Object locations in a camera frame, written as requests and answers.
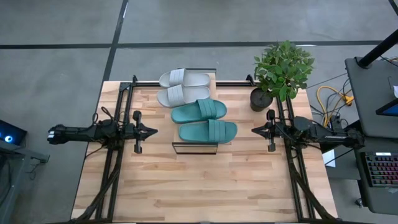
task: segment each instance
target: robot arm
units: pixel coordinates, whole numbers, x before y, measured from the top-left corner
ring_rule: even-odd
[[[141,141],[157,133],[156,129],[145,127],[141,123],[141,112],[135,111],[132,118],[136,125],[119,125],[114,119],[99,121],[87,128],[65,127],[58,124],[49,130],[47,141],[50,144],[64,144],[68,141],[101,142],[108,145],[120,139],[135,139],[135,153],[142,153]]]
[[[305,146],[308,143],[325,143],[332,145],[344,145],[359,149],[364,146],[363,135],[354,129],[348,131],[332,131],[320,124],[314,124],[307,118],[296,116],[291,126],[276,122],[275,111],[267,112],[268,122],[261,127],[252,129],[252,132],[270,140],[268,151],[275,151],[274,137],[288,138],[294,144]]]

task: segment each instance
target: teal slide sandal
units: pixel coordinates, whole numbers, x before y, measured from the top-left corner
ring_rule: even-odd
[[[183,124],[206,121],[208,119],[220,119],[226,115],[226,111],[224,103],[218,100],[204,99],[174,108],[171,115],[174,123]]]
[[[209,119],[205,123],[183,124],[180,127],[180,139],[189,142],[218,142],[221,144],[232,141],[238,127],[235,123]]]

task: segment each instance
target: desk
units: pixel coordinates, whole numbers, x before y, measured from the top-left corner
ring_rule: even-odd
[[[99,119],[107,118],[101,106],[114,113],[119,84],[104,82]],[[250,109],[252,89],[216,87],[215,97],[228,107],[222,120],[238,125],[235,139],[219,145],[217,155],[176,155],[172,147],[176,124],[170,119],[170,109],[157,102],[160,88],[135,87],[130,115],[140,110],[142,123],[159,132],[142,143],[142,154],[134,153],[134,141],[126,141],[113,221],[296,221],[283,140],[275,139],[276,152],[269,153],[268,140],[251,132],[265,124],[267,113]],[[312,118],[304,90],[299,91],[293,106],[296,116]],[[276,100],[269,108],[278,114]],[[90,143],[87,153],[99,147]],[[328,212],[337,216],[321,152],[309,147],[303,156],[311,190]],[[85,161],[72,218],[79,216],[98,193],[105,157],[103,150]],[[105,198],[104,215],[107,206]]]
[[[366,136],[365,147],[355,151],[363,203],[372,212],[398,215],[395,188],[370,187],[360,156],[361,152],[397,152],[398,144],[388,138],[398,138],[398,118],[377,115],[376,110],[395,99],[392,85],[398,83],[398,69],[380,60],[374,61],[368,69],[359,67],[355,58],[346,59],[345,64],[359,115],[359,120],[348,128],[361,130]]]

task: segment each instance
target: white slide sandal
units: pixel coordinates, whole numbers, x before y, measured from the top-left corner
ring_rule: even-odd
[[[176,85],[184,87],[209,86],[210,76],[205,73],[192,73],[181,68],[163,74],[159,79],[159,84],[164,88]]]
[[[209,97],[210,89],[206,86],[183,87],[177,85],[157,92],[157,101],[167,108],[186,105]]]

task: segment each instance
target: potted plant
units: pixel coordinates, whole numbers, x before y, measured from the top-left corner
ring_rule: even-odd
[[[310,53],[286,40],[276,46],[268,46],[261,58],[254,57],[254,78],[258,78],[260,83],[250,94],[252,110],[262,111],[276,96],[282,102],[287,96],[294,99],[299,88],[305,89],[305,81],[313,69],[314,58],[310,56]]]

